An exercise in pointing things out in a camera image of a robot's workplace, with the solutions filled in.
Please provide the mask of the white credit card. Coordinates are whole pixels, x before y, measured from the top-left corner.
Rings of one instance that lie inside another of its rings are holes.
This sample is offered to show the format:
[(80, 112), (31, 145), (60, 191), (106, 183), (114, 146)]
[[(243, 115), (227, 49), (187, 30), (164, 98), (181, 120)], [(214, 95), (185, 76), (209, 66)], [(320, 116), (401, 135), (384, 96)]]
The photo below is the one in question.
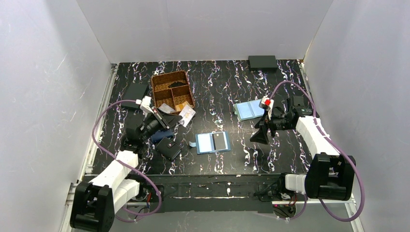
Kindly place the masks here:
[(189, 105), (185, 105), (182, 111), (179, 113), (179, 116), (182, 117), (179, 123), (183, 127), (187, 127), (187, 125), (191, 122), (195, 114), (196, 112)]
[(171, 106), (167, 105), (166, 103), (163, 103), (158, 109), (161, 111), (167, 113), (167, 114), (172, 114), (175, 113), (175, 109), (173, 109)]

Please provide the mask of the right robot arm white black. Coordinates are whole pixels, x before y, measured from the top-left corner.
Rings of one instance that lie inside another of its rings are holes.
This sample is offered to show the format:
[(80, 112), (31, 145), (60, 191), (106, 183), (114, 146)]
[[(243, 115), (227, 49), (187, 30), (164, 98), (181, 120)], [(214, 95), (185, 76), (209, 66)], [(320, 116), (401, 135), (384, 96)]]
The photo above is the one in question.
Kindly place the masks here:
[(306, 174), (281, 174), (276, 183), (260, 188), (255, 195), (280, 196), (296, 193), (313, 199), (347, 201), (351, 197), (355, 172), (355, 160), (345, 158), (330, 144), (330, 136), (321, 126), (318, 114), (305, 106), (305, 97), (293, 96), (287, 100), (287, 108), (273, 106), (273, 100), (263, 97), (259, 107), (264, 114), (255, 128), (257, 132), (251, 142), (267, 144), (268, 133), (275, 136), (277, 131), (297, 131), (305, 141), (312, 162)]

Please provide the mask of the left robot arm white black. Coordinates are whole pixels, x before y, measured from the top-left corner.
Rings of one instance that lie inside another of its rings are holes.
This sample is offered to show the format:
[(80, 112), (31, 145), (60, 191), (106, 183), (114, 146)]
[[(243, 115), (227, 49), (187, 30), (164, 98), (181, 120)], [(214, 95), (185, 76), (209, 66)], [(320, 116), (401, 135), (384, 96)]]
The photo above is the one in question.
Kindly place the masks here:
[(88, 232), (109, 231), (115, 214), (140, 192), (140, 183), (127, 178), (138, 166), (139, 149), (156, 132), (168, 130), (181, 120), (182, 116), (152, 108), (141, 123), (126, 126), (114, 160), (98, 176), (75, 188), (70, 226)]

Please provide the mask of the blue card holder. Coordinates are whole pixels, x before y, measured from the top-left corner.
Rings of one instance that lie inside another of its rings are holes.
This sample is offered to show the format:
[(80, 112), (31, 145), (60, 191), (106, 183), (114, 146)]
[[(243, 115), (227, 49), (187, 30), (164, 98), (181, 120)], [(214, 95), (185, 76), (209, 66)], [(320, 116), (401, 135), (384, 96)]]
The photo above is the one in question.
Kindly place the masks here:
[(196, 148), (198, 155), (230, 151), (231, 150), (231, 145), (230, 145), (231, 139), (229, 138), (229, 135), (226, 131), (225, 131), (226, 133), (225, 136), (226, 136), (226, 142), (227, 142), (228, 148), (226, 150), (220, 150), (220, 151), (214, 150), (214, 145), (213, 145), (213, 140), (212, 140), (213, 133), (216, 133), (216, 132), (196, 134), (195, 141), (189, 142), (189, 146), (192, 148)]

